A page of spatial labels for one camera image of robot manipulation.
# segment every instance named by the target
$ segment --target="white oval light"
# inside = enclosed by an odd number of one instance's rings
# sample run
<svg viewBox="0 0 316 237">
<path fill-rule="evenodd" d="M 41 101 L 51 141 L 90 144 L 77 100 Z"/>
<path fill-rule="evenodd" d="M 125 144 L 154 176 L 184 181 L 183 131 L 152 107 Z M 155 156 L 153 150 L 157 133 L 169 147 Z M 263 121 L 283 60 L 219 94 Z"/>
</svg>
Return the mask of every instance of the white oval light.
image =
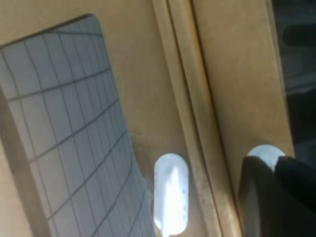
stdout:
<svg viewBox="0 0 316 237">
<path fill-rule="evenodd" d="M 182 233 L 188 224 L 189 169 L 184 159 L 173 153 L 155 163 L 154 222 L 163 237 Z"/>
</svg>

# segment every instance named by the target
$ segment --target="wooden trim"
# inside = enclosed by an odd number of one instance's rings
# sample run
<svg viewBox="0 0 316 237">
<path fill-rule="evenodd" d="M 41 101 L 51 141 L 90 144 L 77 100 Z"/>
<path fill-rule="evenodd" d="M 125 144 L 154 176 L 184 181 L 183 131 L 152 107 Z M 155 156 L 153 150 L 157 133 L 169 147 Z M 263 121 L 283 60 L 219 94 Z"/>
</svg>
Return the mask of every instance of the wooden trim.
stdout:
<svg viewBox="0 0 316 237">
<path fill-rule="evenodd" d="M 221 231 L 224 237 L 240 237 L 239 220 L 190 1 L 170 0 L 169 4 Z"/>
<path fill-rule="evenodd" d="M 212 191 L 203 161 L 181 59 L 173 31 L 167 0 L 153 0 L 161 41 L 165 53 L 171 84 L 187 145 L 192 175 L 197 188 L 208 236 L 222 236 Z"/>
</svg>

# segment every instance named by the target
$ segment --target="black fabric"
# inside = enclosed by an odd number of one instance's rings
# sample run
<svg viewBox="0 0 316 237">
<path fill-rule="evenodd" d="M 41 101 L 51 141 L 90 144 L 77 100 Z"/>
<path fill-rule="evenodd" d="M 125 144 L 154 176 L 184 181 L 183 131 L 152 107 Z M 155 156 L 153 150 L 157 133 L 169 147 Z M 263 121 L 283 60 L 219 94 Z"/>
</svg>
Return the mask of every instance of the black fabric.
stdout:
<svg viewBox="0 0 316 237">
<path fill-rule="evenodd" d="M 310 211 L 316 213 L 316 172 L 296 159 L 280 157 L 275 176 Z"/>
<path fill-rule="evenodd" d="M 238 199 L 245 237 L 316 236 L 313 211 L 294 197 L 257 157 L 243 161 Z"/>
</svg>

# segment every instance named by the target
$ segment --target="black object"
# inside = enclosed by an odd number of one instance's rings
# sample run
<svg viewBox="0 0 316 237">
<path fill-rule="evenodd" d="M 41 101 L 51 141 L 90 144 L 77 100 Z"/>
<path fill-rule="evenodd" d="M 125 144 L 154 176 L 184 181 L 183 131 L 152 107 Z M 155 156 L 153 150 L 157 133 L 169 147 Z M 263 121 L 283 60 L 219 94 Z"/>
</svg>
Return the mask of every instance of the black object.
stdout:
<svg viewBox="0 0 316 237">
<path fill-rule="evenodd" d="M 273 173 L 258 157 L 246 157 L 238 197 L 244 236 L 316 236 L 315 197 L 316 174 L 299 161 L 280 158 Z"/>
</svg>

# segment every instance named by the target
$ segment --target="grid paper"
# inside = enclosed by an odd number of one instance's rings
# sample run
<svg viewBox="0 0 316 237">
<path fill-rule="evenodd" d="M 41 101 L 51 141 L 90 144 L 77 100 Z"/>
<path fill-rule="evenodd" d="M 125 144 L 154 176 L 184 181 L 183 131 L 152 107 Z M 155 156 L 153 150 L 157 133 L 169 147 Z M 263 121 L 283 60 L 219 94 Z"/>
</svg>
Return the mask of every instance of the grid paper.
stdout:
<svg viewBox="0 0 316 237">
<path fill-rule="evenodd" d="M 98 20 L 0 49 L 8 101 L 52 237 L 154 237 Z"/>
</svg>

